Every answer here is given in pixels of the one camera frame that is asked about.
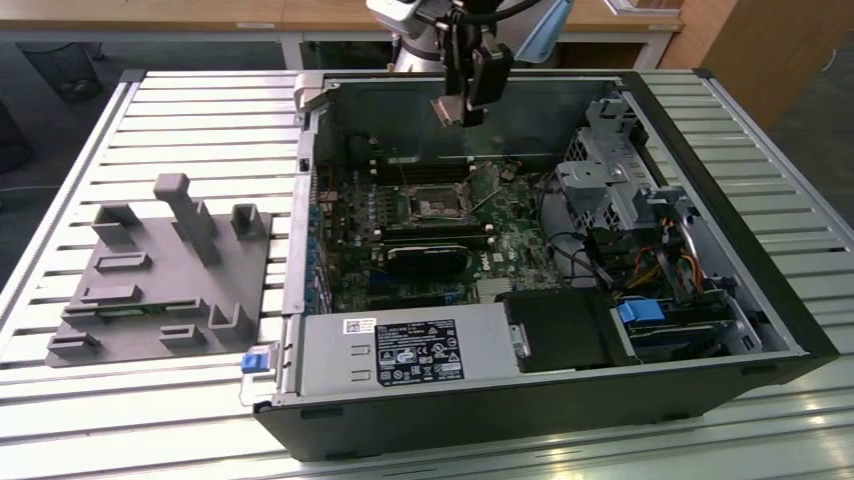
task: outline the blue tab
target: blue tab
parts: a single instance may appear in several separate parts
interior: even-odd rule
[[[549,55],[552,55],[552,51],[556,48],[576,0],[550,1],[553,1],[553,5],[520,47],[516,55],[517,60],[542,63],[549,59]]]
[[[617,307],[617,311],[620,312],[620,318],[624,320],[624,323],[657,322],[665,320],[663,306],[657,300],[626,300],[626,302]]]
[[[262,373],[270,370],[270,354],[269,353],[248,353],[244,355],[241,362],[241,370],[244,373]]]

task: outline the metal case frame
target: metal case frame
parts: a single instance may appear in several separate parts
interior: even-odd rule
[[[620,77],[622,89],[727,239],[757,290],[804,352],[792,356],[735,358],[719,365],[505,385],[445,392],[290,404],[264,402],[254,415],[300,460],[329,460],[396,451],[489,442],[616,425],[646,424],[703,415],[747,391],[780,384],[840,355],[803,300],[740,216],[695,149],[637,72],[518,72],[538,76]],[[436,78],[430,74],[328,74],[326,80]],[[300,315],[289,333],[300,331]],[[293,336],[284,349],[300,352]],[[290,384],[286,391],[296,392]]]

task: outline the blue latch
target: blue latch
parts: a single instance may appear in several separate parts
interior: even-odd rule
[[[617,311],[620,312],[620,318],[624,320],[624,323],[665,320],[663,306],[657,300],[626,300],[626,302],[617,307]]]
[[[248,353],[241,362],[244,373],[262,373],[270,370],[270,353]]]

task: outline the barcode sticker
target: barcode sticker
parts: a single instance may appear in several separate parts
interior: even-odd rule
[[[353,335],[357,333],[374,333],[376,326],[376,318],[346,318],[345,335]]]

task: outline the motherboard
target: motherboard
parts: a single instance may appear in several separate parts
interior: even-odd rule
[[[560,286],[538,223],[544,178],[510,156],[380,158],[328,170],[318,197],[333,311],[492,303]]]

